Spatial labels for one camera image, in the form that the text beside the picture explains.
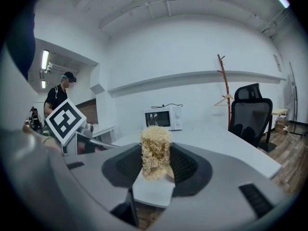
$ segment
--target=white ceiling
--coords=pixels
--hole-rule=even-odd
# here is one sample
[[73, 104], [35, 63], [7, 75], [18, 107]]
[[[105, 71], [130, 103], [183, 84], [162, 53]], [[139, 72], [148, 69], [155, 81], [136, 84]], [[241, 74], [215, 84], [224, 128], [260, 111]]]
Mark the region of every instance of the white ceiling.
[[[154, 19], [168, 16], [166, 2], [157, 1], [161, 0], [71, 0], [78, 10], [97, 20], [108, 37], [130, 26], [152, 20], [150, 9], [144, 6], [147, 2], [150, 3]], [[171, 0], [170, 7], [172, 15], [216, 15], [241, 22], [259, 32], [267, 24], [276, 27], [271, 20], [284, 10], [278, 0]], [[276, 29], [266, 30], [265, 33], [272, 36]]]
[[[51, 73], [44, 74], [44, 79], [47, 81], [47, 85], [45, 89], [42, 88], [42, 80], [40, 79], [39, 72], [41, 70], [42, 55], [44, 50], [50, 50], [50, 49], [46, 48], [44, 43], [36, 39], [35, 56], [31, 68], [28, 72], [28, 82], [36, 92], [48, 92], [50, 88], [60, 83], [62, 75], [62, 73], [55, 71], [51, 71]], [[85, 64], [80, 61], [77, 61], [67, 56], [63, 56], [61, 54], [52, 51], [50, 51], [49, 53], [48, 62], [66, 68], [70, 68], [72, 70], [75, 70], [76, 72], [79, 72], [80, 68], [85, 66]]]

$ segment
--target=black cap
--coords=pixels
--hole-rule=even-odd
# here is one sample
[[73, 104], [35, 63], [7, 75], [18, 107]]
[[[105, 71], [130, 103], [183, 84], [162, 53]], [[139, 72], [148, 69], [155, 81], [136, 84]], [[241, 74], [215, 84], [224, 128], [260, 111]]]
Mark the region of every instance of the black cap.
[[74, 77], [74, 75], [71, 72], [66, 72], [64, 75], [68, 77], [70, 83], [77, 81], [77, 79]]

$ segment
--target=white microwave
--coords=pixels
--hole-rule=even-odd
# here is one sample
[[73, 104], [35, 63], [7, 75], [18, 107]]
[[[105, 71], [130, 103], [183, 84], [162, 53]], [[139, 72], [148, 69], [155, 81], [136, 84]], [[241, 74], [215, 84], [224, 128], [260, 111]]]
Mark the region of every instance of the white microwave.
[[168, 130], [182, 130], [182, 107], [171, 106], [146, 110], [143, 112], [143, 128], [161, 126]]

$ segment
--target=office chair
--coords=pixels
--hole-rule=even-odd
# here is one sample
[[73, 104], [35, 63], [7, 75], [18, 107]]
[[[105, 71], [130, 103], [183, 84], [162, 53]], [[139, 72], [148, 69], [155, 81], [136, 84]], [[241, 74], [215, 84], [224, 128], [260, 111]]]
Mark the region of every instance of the office chair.
[[229, 132], [257, 147], [272, 110], [272, 101], [262, 98], [258, 83], [239, 88], [231, 105]]
[[262, 98], [259, 83], [240, 87], [236, 90], [234, 98], [235, 100]]

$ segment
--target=clothes hanger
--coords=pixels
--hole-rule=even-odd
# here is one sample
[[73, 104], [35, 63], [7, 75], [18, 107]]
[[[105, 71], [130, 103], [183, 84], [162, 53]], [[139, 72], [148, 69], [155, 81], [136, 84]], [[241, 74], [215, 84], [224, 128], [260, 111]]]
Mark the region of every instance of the clothes hanger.
[[215, 104], [214, 106], [231, 106], [231, 104], [228, 105], [228, 104], [220, 104], [220, 103], [222, 103], [223, 101], [227, 100], [228, 98], [234, 100], [234, 98], [232, 97], [232, 95], [227, 94], [226, 96], [223, 96], [223, 97], [224, 97], [224, 99], [221, 100], [220, 102], [218, 102], [217, 104]]

